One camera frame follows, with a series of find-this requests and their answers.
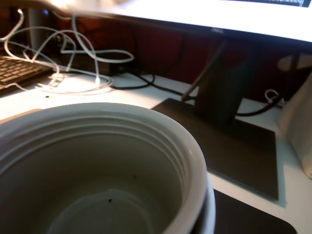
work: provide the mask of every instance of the computer monitor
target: computer monitor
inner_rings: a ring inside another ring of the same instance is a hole
[[[41,0],[46,6],[77,15],[223,38],[199,77],[195,105],[169,99],[154,110],[175,119],[195,137],[212,172],[278,199],[274,132],[238,121],[235,115],[253,80],[261,54],[259,42],[295,47],[290,76],[298,62],[297,48],[311,50],[312,4],[309,0],[251,1]],[[247,58],[235,68],[222,60],[232,38],[245,39],[249,47]]]

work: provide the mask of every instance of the black mouse pad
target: black mouse pad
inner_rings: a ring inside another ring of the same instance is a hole
[[[219,191],[214,191],[214,234],[296,234],[286,221],[258,210]]]

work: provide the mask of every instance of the keyboard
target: keyboard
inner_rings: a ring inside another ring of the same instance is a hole
[[[0,87],[1,90],[11,83],[29,84],[32,80],[53,73],[50,67],[0,56]]]

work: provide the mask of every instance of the dell logo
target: dell logo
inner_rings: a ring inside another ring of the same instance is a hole
[[[211,31],[214,32],[214,33],[222,33],[223,34],[223,29],[222,28],[212,28]]]

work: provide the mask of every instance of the white desk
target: white desk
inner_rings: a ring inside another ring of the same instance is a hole
[[[62,85],[68,87],[71,85],[79,86],[85,82],[89,83],[90,80],[85,81],[85,79],[81,78],[68,78]],[[118,86],[135,86],[140,84],[142,84],[142,81],[132,76],[125,75],[123,78],[116,78],[116,85]],[[156,78],[156,84],[181,92],[189,87],[188,84],[165,78]],[[52,98],[45,98],[46,95],[50,95]],[[32,109],[45,109],[53,106],[83,102],[115,102],[153,108],[166,98],[179,99],[176,95],[158,90],[154,87],[133,91],[113,91],[96,96],[51,95],[38,90],[28,92],[18,91],[13,95],[0,98],[0,119]],[[261,107],[261,103],[245,99],[239,111],[249,112]],[[240,120],[276,132],[280,194],[278,202],[269,201],[246,188],[237,186],[212,173],[210,173],[210,177],[216,190],[289,222],[295,227],[298,234],[310,234],[312,233],[312,180],[309,180],[302,172],[291,147],[281,136],[276,125],[279,112],[278,109],[271,109],[258,116],[239,118]]]

